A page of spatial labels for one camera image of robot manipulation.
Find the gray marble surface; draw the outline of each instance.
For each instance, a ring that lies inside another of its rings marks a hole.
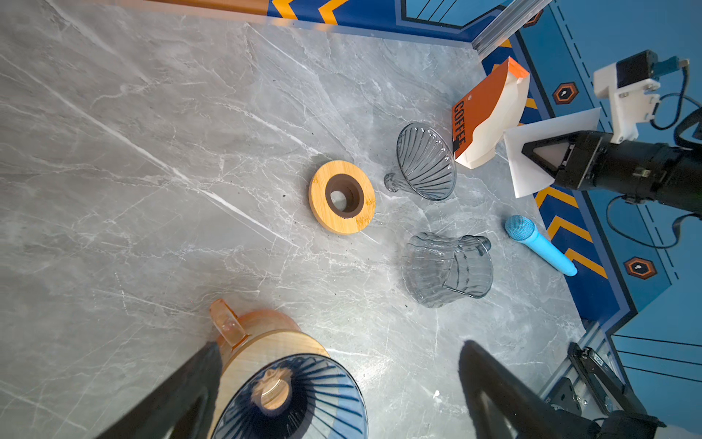
[[[2,436],[95,436],[213,337],[219,297],[285,312],[326,346],[372,438],[472,435],[466,339],[537,391],[583,328],[564,278],[503,231],[539,218],[504,154],[461,169],[445,202],[382,186],[399,130],[448,136],[483,76],[467,49],[3,1]],[[325,231],[307,205],[332,159],[376,187],[362,233]],[[489,237],[489,295],[415,304],[398,253],[422,230]]]

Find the blue microphone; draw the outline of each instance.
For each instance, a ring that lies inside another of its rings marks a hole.
[[[511,216],[505,223],[505,230],[513,240],[532,249],[564,275],[574,276],[578,272],[575,265],[538,232],[532,220],[521,215]]]

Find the glass handle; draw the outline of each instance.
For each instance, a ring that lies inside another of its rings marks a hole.
[[[442,284],[443,288],[480,299],[492,285],[492,264],[487,251],[490,240],[485,236],[466,235],[458,241],[459,249],[453,252],[451,265]]]
[[[215,300],[210,306],[210,318],[222,337],[231,347],[238,346],[249,336],[234,311],[223,299]]]
[[[551,0],[514,0],[473,39],[471,45],[482,61]]]

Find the black cable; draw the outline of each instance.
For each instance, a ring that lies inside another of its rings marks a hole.
[[[622,335],[622,334],[612,334],[612,336],[615,337],[624,337],[625,339],[634,339],[634,340],[645,340],[645,341],[657,341],[658,343],[669,343],[669,344],[679,344],[682,346],[694,346],[696,348],[702,348],[702,344],[695,344],[695,343],[682,343],[681,341],[668,341],[668,340],[656,340],[656,339],[647,339],[645,337],[634,337],[631,335]]]
[[[638,367],[631,367],[631,366],[624,366],[627,369],[634,369],[634,370],[640,370],[641,372],[648,372],[650,374],[656,374],[656,375],[663,375],[663,376],[672,376],[673,378],[678,378],[678,379],[686,379],[687,381],[695,381],[696,383],[702,383],[702,380],[700,379],[695,379],[695,378],[686,378],[684,376],[678,376],[678,375],[671,375],[671,374],[664,374],[663,372],[655,372],[653,370],[648,370],[648,369],[639,369]]]
[[[674,361],[674,362],[681,362],[686,365],[695,365],[695,366],[702,366],[702,362],[694,362],[694,361],[685,361],[685,360],[676,360],[675,358],[666,358],[666,357],[656,357],[655,355],[647,355],[645,353],[636,353],[636,352],[628,352],[626,350],[619,350],[617,349],[617,353],[627,353],[629,355],[638,355],[640,357],[646,357],[646,358],[656,358],[657,360],[666,360],[666,361]]]
[[[661,96],[661,101],[663,101],[663,99],[669,98],[671,96],[680,96],[680,93],[668,93],[667,95],[663,95],[663,96]],[[682,98],[685,99],[686,101],[690,102],[693,105],[697,105],[697,108],[702,107],[702,104],[700,104],[700,102],[697,99],[690,98],[688,95],[683,95]]]
[[[609,212],[611,210],[612,204],[620,198],[626,199],[626,195],[619,195],[618,197],[612,198],[611,201],[609,202],[609,204],[607,205],[607,213],[606,213],[607,225],[609,225],[609,227],[612,230],[617,232],[619,235],[625,237],[626,239],[632,240],[633,242],[636,242],[637,244],[641,244],[641,245],[644,245],[644,246],[652,248],[652,249],[665,250],[665,249],[670,249],[670,248],[675,247],[677,245],[677,243],[680,241],[680,224],[682,224],[682,221],[685,218],[688,218],[689,216],[694,216],[695,218],[702,220],[702,215],[700,215],[700,214],[687,214],[687,215],[679,216],[675,219],[675,221],[673,221],[673,235],[675,236],[675,242],[673,242],[671,245],[650,245],[650,244],[647,244],[645,242],[641,242],[639,240],[636,240],[635,238],[632,238],[629,235],[622,233],[619,229],[614,227],[614,224],[612,224]]]
[[[683,150],[694,151],[694,154],[699,154],[702,152],[702,143],[693,142],[682,138],[682,134],[697,124],[702,124],[702,107],[688,114],[673,131],[673,140],[675,141],[675,144],[681,147]]]
[[[652,127],[654,127],[655,129],[657,129],[659,131],[665,131],[666,129],[672,128],[673,125],[675,125],[677,123],[677,121],[680,120],[680,112],[682,111],[682,101],[684,100],[684,97],[685,97],[685,91],[687,91],[687,80],[689,78],[689,75],[690,75],[690,66],[685,65],[682,68],[682,89],[680,90],[680,94],[678,95],[679,98],[677,100],[677,110],[675,111],[675,119],[669,125],[659,126],[659,125],[656,125],[656,119],[653,118],[653,119],[651,119],[651,126]],[[659,102],[654,107],[654,116],[656,115],[656,112],[658,111],[658,106],[660,104],[661,103]]]

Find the glass carafe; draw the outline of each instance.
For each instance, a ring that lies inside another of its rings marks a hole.
[[[407,291],[427,308],[465,296],[485,296],[492,285],[490,246],[484,236],[452,238],[431,232],[413,236],[402,257]]]

